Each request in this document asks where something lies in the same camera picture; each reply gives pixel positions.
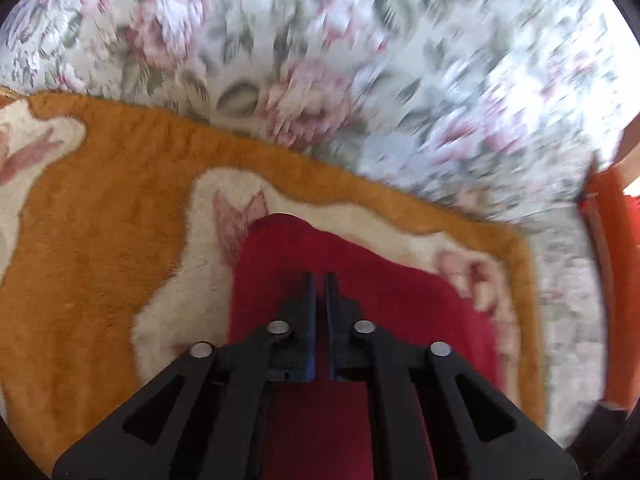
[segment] metal screw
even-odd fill
[[[355,331],[359,334],[370,334],[376,329],[376,326],[367,319],[356,321],[353,325]]]
[[[192,356],[197,357],[198,359],[202,359],[203,357],[209,357],[211,355],[211,352],[213,352],[213,348],[209,343],[201,341],[193,345],[190,348],[189,352]]]
[[[451,347],[448,344],[443,343],[442,341],[436,341],[435,343],[431,343],[430,349],[432,354],[435,354],[440,357],[444,357],[451,353]]]
[[[289,323],[286,321],[271,321],[268,326],[269,332],[272,334],[284,334],[289,331]]]

